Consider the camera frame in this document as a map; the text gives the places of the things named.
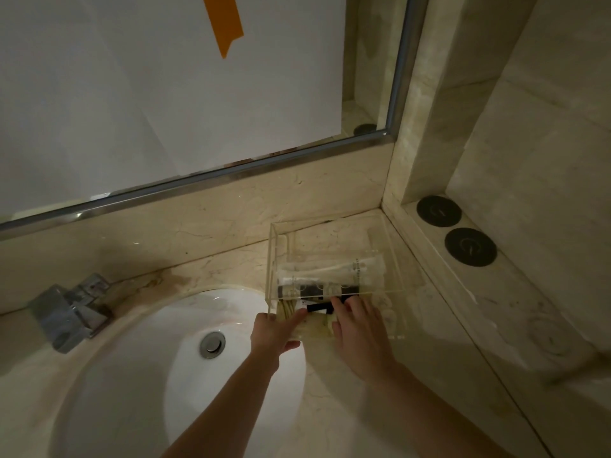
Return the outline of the white sink basin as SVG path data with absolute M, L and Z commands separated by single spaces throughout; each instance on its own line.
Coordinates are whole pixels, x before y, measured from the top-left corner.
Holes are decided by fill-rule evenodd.
M 264 295 L 216 289 L 146 316 L 89 362 L 60 410 L 50 458 L 159 458 L 206 409 L 250 351 Z M 222 354 L 201 339 L 221 331 Z

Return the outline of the white paper sheet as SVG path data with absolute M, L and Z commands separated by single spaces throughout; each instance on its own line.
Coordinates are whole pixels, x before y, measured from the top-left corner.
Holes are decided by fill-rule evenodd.
M 0 0 L 0 217 L 341 130 L 347 0 Z

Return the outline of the chrome faucet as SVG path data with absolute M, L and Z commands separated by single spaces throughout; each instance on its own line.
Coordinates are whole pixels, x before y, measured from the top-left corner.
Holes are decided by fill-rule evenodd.
M 71 289 L 54 284 L 26 307 L 52 348 L 68 354 L 111 323 L 112 312 L 103 303 L 110 288 L 105 278 L 92 274 Z

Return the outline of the orange tape strip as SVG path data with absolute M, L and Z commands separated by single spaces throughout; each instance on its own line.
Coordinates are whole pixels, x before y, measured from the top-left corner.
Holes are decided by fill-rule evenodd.
M 231 45 L 244 36 L 236 0 L 203 0 L 210 24 L 223 59 Z

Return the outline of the person's right forearm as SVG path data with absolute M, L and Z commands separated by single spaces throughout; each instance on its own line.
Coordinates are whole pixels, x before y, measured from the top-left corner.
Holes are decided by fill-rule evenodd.
M 394 360 L 361 374 L 399 415 L 420 458 L 515 458 Z

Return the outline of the clear round coaster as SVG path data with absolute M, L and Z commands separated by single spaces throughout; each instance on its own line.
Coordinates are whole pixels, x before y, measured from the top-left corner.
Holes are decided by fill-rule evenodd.
M 546 355 L 565 357 L 572 351 L 573 330 L 557 315 L 539 314 L 526 318 L 527 336 Z

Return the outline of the clear acrylic tray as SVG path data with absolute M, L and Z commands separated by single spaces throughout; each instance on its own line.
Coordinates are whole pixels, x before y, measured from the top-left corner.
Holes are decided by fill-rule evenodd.
M 271 314 L 287 319 L 298 309 L 306 309 L 306 300 L 275 299 L 271 291 L 277 284 L 276 270 L 286 262 L 339 260 L 381 255 L 386 264 L 384 284 L 365 285 L 372 292 L 359 294 L 379 309 L 391 340 L 406 339 L 417 289 L 422 274 L 413 254 L 386 215 L 374 210 L 344 218 L 321 217 L 272 223 L 268 239 L 265 299 Z M 293 332 L 300 341 L 332 338 L 332 315 L 309 313 Z

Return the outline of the dark toiletry tube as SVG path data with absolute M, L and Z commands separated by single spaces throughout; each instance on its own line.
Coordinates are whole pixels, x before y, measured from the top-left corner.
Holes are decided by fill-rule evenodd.
M 275 299 L 283 301 L 306 300 L 314 303 L 329 301 L 338 297 L 341 301 L 354 295 L 372 292 L 371 287 L 361 284 L 344 284 L 333 281 L 319 281 L 309 278 L 282 278 L 273 284 L 271 291 Z

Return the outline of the chrome-framed mirror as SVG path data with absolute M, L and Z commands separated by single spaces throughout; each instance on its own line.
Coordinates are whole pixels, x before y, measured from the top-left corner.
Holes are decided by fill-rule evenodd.
M 23 211 L 0 221 L 0 241 L 394 142 L 428 2 L 347 0 L 340 134 L 91 200 Z

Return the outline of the person's left hand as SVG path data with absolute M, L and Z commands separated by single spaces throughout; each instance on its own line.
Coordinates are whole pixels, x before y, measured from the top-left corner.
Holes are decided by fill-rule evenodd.
M 297 340 L 293 338 L 293 332 L 306 317 L 307 310 L 303 308 L 284 320 L 279 320 L 272 314 L 257 314 L 250 336 L 248 361 L 253 361 L 256 367 L 265 372 L 276 372 L 279 368 L 281 347 L 287 341 Z

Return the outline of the white toiletry tube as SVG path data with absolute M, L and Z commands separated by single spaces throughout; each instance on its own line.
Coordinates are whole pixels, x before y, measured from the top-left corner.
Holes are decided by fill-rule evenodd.
M 386 264 L 381 255 L 364 258 L 286 262 L 278 266 L 278 284 L 303 284 L 310 282 L 380 285 L 384 284 Z

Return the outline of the chrome sink drain stopper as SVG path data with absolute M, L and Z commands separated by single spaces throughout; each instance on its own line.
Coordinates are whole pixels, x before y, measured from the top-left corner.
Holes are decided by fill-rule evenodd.
M 222 354 L 226 339 L 221 331 L 207 333 L 199 343 L 199 354 L 205 360 L 212 360 Z

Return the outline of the black round coaster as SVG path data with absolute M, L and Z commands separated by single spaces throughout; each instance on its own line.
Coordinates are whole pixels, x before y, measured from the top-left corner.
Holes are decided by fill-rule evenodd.
M 455 228 L 444 239 L 447 252 L 458 262 L 471 267 L 486 267 L 498 254 L 493 240 L 473 228 Z
M 424 222 L 439 228 L 452 227 L 462 219 L 462 210 L 458 204 L 439 195 L 420 199 L 416 204 L 416 212 Z

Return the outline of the person's left forearm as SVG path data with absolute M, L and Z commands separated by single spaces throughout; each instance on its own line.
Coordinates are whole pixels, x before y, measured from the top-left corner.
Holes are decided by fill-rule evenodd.
M 243 458 L 279 355 L 251 352 L 161 458 Z

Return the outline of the person's right hand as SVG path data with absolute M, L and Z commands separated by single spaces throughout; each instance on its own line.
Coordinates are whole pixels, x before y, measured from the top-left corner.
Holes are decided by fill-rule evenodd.
M 349 322 L 341 335 L 334 335 L 340 357 L 357 377 L 376 388 L 396 365 L 383 318 L 367 298 L 354 295 L 342 302 Z

